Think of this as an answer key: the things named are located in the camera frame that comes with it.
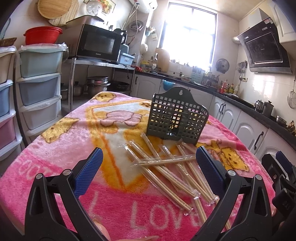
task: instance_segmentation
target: microwave oven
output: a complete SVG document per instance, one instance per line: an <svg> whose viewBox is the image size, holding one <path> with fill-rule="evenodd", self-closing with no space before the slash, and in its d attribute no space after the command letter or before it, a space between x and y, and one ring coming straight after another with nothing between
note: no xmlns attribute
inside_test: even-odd
<svg viewBox="0 0 296 241"><path fill-rule="evenodd" d="M63 31L58 43L69 47L69 58L95 58L117 62L123 37L119 33L93 25L81 24Z"/></svg>
<svg viewBox="0 0 296 241"><path fill-rule="evenodd" d="M277 27L271 18L237 37L247 54L251 72L292 73L288 53L279 42Z"/></svg>

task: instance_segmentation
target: bottle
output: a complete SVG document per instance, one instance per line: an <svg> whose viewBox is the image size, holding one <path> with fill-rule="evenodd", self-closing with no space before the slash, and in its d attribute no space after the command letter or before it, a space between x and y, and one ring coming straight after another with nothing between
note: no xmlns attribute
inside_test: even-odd
<svg viewBox="0 0 296 241"><path fill-rule="evenodd" d="M226 87L224 88L224 93L228 93L229 90L229 84L226 85Z"/></svg>
<svg viewBox="0 0 296 241"><path fill-rule="evenodd" d="M226 88L226 85L227 85L227 80L224 81L222 87L221 87L221 90L220 90L220 94L223 94L224 93L224 90Z"/></svg>
<svg viewBox="0 0 296 241"><path fill-rule="evenodd" d="M237 92L238 92L238 91L239 91L239 85L237 85L237 86L235 87L233 94L237 95Z"/></svg>
<svg viewBox="0 0 296 241"><path fill-rule="evenodd" d="M217 92L219 93L221 88L222 88L222 85L223 85L223 81L221 80L221 83L218 85L217 87Z"/></svg>
<svg viewBox="0 0 296 241"><path fill-rule="evenodd" d="M228 93L233 94L233 92L234 92L234 84L231 84L231 86L229 87Z"/></svg>

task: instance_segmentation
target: window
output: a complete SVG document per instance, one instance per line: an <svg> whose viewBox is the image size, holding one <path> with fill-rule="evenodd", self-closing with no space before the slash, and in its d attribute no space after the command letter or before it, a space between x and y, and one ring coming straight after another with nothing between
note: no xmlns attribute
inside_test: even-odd
<svg viewBox="0 0 296 241"><path fill-rule="evenodd" d="M212 63L216 14L192 6L170 3L160 48L170 59L207 69Z"/></svg>

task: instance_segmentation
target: blue gripper pad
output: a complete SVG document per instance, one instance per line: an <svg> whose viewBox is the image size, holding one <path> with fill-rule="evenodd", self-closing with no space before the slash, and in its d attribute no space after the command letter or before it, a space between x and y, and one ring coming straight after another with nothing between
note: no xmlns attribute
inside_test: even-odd
<svg viewBox="0 0 296 241"><path fill-rule="evenodd" d="M76 198L86 193L102 162L103 151L98 148L87 158L86 164L75 178L74 195Z"/></svg>
<svg viewBox="0 0 296 241"><path fill-rule="evenodd" d="M196 160L213 193L222 198L226 192L226 169L221 162L212 159L204 146L196 150Z"/></svg>
<svg viewBox="0 0 296 241"><path fill-rule="evenodd" d="M289 160L281 151L278 151L276 153L276 159L280 163L280 165L283 167L283 169L286 171L286 173L291 174L293 172L292 163L289 162Z"/></svg>

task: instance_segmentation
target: white cabinet door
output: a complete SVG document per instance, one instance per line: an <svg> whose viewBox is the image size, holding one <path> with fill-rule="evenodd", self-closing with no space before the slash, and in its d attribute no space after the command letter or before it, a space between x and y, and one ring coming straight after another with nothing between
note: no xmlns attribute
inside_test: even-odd
<svg viewBox="0 0 296 241"><path fill-rule="evenodd" d="M261 161L265 154L271 154L273 158L276 158L276 153L282 151L282 153L288 158L288 160L296 165L296 152L285 142L281 137L274 133L271 129L268 129L266 136L263 139L256 157Z"/></svg>
<svg viewBox="0 0 296 241"><path fill-rule="evenodd" d="M216 96L213 96L211 106L209 108L209 114L218 119L220 118L221 115L221 109L222 105L224 104L224 101Z"/></svg>
<svg viewBox="0 0 296 241"><path fill-rule="evenodd" d="M225 125L229 130L233 131L233 128L237 122L241 109L234 105L225 102L221 108L221 115L219 121Z"/></svg>
<svg viewBox="0 0 296 241"><path fill-rule="evenodd" d="M159 93L160 93L160 94L165 93L166 91L168 91L167 88L166 88L167 90L164 89L163 82L164 82L164 80L161 80L160 88L159 88ZM180 85L180 84L177 84L177 83L175 83L172 87L176 87L176 86L180 86L180 87L183 87L183 88L185 88L185 89L188 89L187 86Z"/></svg>
<svg viewBox="0 0 296 241"><path fill-rule="evenodd" d="M132 97L152 100L153 94L159 92L160 81L160 79L136 75Z"/></svg>
<svg viewBox="0 0 296 241"><path fill-rule="evenodd" d="M204 107L207 108L207 110L209 110L213 95L194 88L188 88L188 89L191 92L192 97L196 101L196 103L203 105Z"/></svg>
<svg viewBox="0 0 296 241"><path fill-rule="evenodd" d="M283 11L275 2L270 2L270 6L279 32L280 43L296 41L296 33Z"/></svg>
<svg viewBox="0 0 296 241"><path fill-rule="evenodd" d="M242 111L233 128L233 133L250 150L250 152L255 154L260 147L267 130L268 129L265 126ZM256 148L254 149L254 144L258 137L259 139L256 143Z"/></svg>

